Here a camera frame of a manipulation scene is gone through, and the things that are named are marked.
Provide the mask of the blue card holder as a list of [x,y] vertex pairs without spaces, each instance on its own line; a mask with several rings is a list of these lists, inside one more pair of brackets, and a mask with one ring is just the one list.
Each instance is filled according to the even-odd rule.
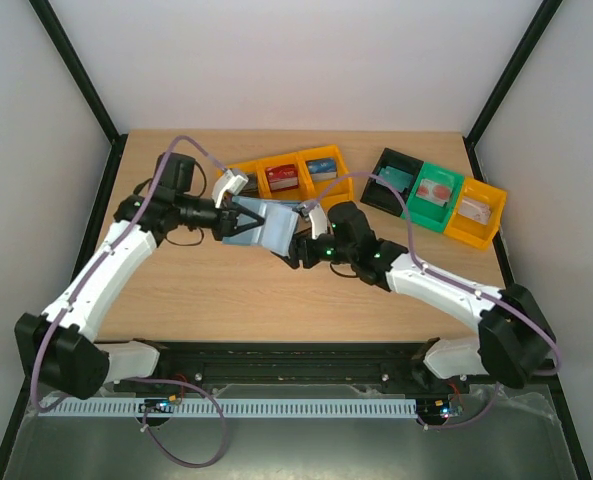
[[258,241],[224,241],[223,244],[235,246],[259,246],[272,253],[285,255],[295,234],[300,215],[296,211],[296,201],[267,200],[265,223]]

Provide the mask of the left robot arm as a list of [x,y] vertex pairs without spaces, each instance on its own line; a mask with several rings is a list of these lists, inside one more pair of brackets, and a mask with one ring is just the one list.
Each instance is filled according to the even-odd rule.
[[189,193],[197,167],[186,155],[161,155],[153,178],[119,204],[105,239],[72,283],[41,314],[18,320],[14,333],[34,405],[41,384],[88,399],[105,384],[155,372],[160,350],[152,343],[95,340],[130,277],[171,231],[209,229],[218,240],[242,232],[237,220],[245,209],[231,198],[247,176],[225,168],[211,197],[202,198]]

